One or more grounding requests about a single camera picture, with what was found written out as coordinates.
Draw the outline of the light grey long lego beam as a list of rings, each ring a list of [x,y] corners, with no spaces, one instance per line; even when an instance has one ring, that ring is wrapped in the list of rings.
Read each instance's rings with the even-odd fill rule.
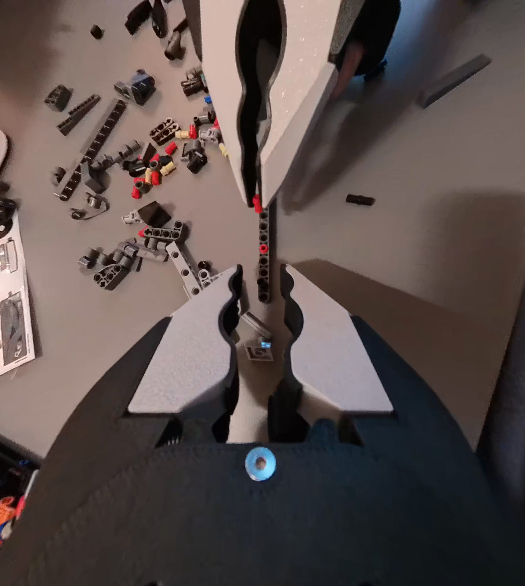
[[[188,298],[197,296],[202,291],[201,284],[182,248],[176,242],[170,242],[165,249],[183,281]]]

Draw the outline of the long dark grey lego plate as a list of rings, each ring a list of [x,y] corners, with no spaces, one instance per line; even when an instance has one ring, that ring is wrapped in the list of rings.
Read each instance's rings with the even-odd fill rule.
[[[112,100],[92,131],[91,137],[85,143],[79,164],[89,163],[97,157],[126,109],[127,102],[125,100]]]

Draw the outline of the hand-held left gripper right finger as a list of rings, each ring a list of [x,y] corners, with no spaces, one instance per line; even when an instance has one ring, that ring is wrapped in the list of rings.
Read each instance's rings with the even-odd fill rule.
[[[280,289],[291,338],[268,400],[269,440],[301,442],[317,421],[341,427],[354,417],[392,414],[352,314],[289,264],[281,266]]]

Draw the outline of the person's right hand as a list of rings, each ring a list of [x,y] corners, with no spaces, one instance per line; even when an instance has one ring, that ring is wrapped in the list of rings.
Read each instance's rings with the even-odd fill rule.
[[[338,98],[347,89],[354,77],[364,54],[363,45],[359,42],[351,42],[347,45],[338,73],[338,79],[332,91],[332,98]]]

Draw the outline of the pile of lego pieces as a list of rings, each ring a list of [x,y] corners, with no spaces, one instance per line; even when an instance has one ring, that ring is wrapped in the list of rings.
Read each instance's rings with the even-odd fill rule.
[[[152,27],[159,39],[164,39],[168,33],[168,20],[162,1],[142,1],[137,4],[127,15],[125,28],[130,35],[134,35],[138,29],[148,20],[152,21]],[[172,29],[168,39],[165,56],[169,60],[183,57],[183,46],[180,45],[183,32],[188,26],[187,19],[183,19]],[[186,73],[186,79],[181,82],[186,96],[197,92],[208,92],[206,78],[201,67],[190,69]],[[114,84],[115,92],[124,98],[126,102],[144,106],[152,97],[156,89],[155,79],[144,69],[137,69],[130,81]],[[61,112],[68,105],[71,89],[64,85],[57,85],[46,97],[45,104],[54,111]],[[101,96],[91,94],[88,98],[68,111],[67,117],[57,125],[57,130],[62,136],[67,136],[83,118],[100,102]],[[205,111],[205,115],[193,118],[193,124],[187,131],[182,129],[172,118],[166,118],[154,129],[150,130],[149,142],[144,147],[137,141],[127,143],[116,154],[103,154],[85,164],[79,164],[79,159],[69,169],[56,166],[52,174],[52,183],[56,190],[55,197],[61,201],[69,201],[80,185],[85,185],[90,192],[87,193],[87,205],[97,213],[90,215],[86,209],[71,209],[70,216],[76,221],[90,220],[104,213],[109,208],[109,202],[103,197],[106,186],[102,179],[112,166],[119,165],[125,172],[134,178],[132,189],[133,199],[139,199],[150,192],[151,188],[158,186],[163,177],[171,174],[176,169],[172,160],[172,154],[178,141],[190,139],[183,146],[183,161],[189,161],[187,168],[197,173],[207,163],[208,159],[203,152],[199,141],[213,141],[219,144],[220,150],[227,157],[225,147],[221,142],[219,126],[217,125],[214,109]],[[156,145],[163,146],[169,143],[164,154],[160,155]],[[103,253],[91,248],[80,257],[78,263],[87,271],[93,273],[94,282],[103,290],[111,291],[131,272],[135,263],[142,258],[165,261],[169,254],[165,247],[170,242],[181,244],[185,241],[186,228],[183,222],[175,222],[170,229],[162,226],[171,219],[165,209],[158,202],[151,202],[144,208],[133,210],[122,220],[125,224],[148,224],[139,232],[143,239],[140,244],[134,241],[126,241],[117,247],[111,254]]]

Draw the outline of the dark grey lego slope bar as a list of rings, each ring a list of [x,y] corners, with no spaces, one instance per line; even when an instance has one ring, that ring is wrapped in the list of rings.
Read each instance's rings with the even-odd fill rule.
[[[416,100],[416,103],[422,109],[428,108],[443,96],[446,96],[457,86],[463,84],[467,79],[486,68],[488,65],[490,65],[491,62],[492,59],[483,54],[472,58],[471,60],[447,72],[442,77],[424,86]]]

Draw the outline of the black long lego beam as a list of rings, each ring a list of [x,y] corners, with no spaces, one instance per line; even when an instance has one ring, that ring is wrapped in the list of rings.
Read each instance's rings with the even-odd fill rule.
[[[269,245],[267,255],[259,254],[257,265],[257,297],[261,304],[267,305],[271,302],[271,240],[272,240],[273,215],[269,209],[259,215],[259,245],[266,243]]]

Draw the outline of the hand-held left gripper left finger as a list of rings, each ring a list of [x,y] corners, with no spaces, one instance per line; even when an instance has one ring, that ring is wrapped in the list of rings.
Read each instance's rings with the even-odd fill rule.
[[[217,442],[229,437],[239,394],[237,348],[243,267],[237,264],[174,312],[127,411],[200,420]]]

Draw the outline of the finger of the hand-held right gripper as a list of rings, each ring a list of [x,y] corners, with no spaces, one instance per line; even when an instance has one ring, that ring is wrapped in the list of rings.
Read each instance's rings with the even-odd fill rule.
[[[262,91],[258,190],[266,209],[281,193],[300,147],[338,76],[334,63],[364,1],[279,1],[278,62]]]
[[[245,204],[257,193],[261,89],[255,1],[201,1],[202,66],[231,170]]]

